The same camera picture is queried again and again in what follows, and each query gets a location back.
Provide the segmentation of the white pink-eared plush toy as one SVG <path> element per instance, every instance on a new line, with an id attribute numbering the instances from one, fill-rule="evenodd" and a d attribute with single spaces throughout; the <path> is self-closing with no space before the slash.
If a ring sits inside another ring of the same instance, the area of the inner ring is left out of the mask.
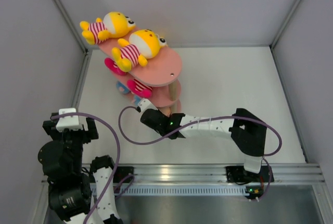
<path id="1" fill-rule="evenodd" d="M 136 79 L 128 80 L 126 85 L 133 94 L 139 97 L 150 98 L 152 95 L 152 87 L 147 86 Z"/>

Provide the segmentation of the pink plush striped shirt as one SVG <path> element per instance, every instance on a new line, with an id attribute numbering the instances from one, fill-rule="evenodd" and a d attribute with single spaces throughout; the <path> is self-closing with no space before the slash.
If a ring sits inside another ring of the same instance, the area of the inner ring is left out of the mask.
<path id="1" fill-rule="evenodd" d="M 106 65 L 106 67 L 113 73 L 120 75 L 120 76 L 126 75 L 126 72 L 122 71 L 111 58 L 105 58 L 104 63 Z"/>

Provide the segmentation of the yellow plush striped shirt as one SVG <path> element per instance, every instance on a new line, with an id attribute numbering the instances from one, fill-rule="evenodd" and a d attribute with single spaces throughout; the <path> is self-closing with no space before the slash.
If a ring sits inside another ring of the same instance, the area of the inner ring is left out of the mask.
<path id="1" fill-rule="evenodd" d="M 119 70 L 129 72 L 137 65 L 145 67 L 167 42 L 153 31 L 142 29 L 133 32 L 128 40 L 118 39 L 118 45 L 120 48 L 112 49 L 113 60 Z"/>

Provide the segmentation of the peach-faced boy plush doll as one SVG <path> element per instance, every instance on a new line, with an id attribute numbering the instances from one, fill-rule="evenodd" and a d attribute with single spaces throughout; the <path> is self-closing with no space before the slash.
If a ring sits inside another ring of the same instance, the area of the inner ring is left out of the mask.
<path id="1" fill-rule="evenodd" d="M 141 97 L 137 96 L 137 95 L 134 95 L 133 96 L 133 99 L 132 99 L 132 104 L 133 105 L 138 105 L 138 103 L 142 100 Z"/>

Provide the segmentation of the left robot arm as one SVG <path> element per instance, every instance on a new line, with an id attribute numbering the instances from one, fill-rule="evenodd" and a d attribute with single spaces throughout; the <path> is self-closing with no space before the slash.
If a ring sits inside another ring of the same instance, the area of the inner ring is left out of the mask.
<path id="1" fill-rule="evenodd" d="M 90 174 L 82 171 L 83 145 L 99 137 L 94 119 L 85 130 L 75 117 L 69 124 L 47 120 L 43 129 L 51 137 L 38 153 L 47 176 L 49 207 L 65 223 L 122 223 L 111 183 L 118 170 L 108 155 L 93 160 Z"/>

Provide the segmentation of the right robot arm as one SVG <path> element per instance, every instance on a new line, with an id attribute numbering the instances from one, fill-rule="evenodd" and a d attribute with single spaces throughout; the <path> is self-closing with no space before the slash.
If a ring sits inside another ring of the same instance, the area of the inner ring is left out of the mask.
<path id="1" fill-rule="evenodd" d="M 184 113 L 166 116 L 157 109 L 147 109 L 143 111 L 140 122 L 171 140 L 212 136 L 233 141 L 245 155 L 242 171 L 244 177 L 254 181 L 262 174 L 267 126 L 244 108 L 236 109 L 226 119 L 195 117 Z"/>

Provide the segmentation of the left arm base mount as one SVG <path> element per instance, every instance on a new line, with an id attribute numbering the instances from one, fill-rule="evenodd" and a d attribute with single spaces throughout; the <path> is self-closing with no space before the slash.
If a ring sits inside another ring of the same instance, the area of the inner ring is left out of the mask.
<path id="1" fill-rule="evenodd" d="M 114 174 L 113 182 L 119 183 L 126 178 L 123 183 L 129 183 L 133 179 L 134 167 L 133 166 L 119 166 Z"/>

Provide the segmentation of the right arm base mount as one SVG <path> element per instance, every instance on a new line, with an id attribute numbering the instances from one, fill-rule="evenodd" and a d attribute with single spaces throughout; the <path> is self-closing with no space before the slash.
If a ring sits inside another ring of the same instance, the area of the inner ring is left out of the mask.
<path id="1" fill-rule="evenodd" d="M 227 166 L 226 176 L 227 182 L 236 184 L 274 182 L 273 173 L 270 172 L 268 166 L 262 166 L 259 173 L 248 172 L 243 166 Z"/>

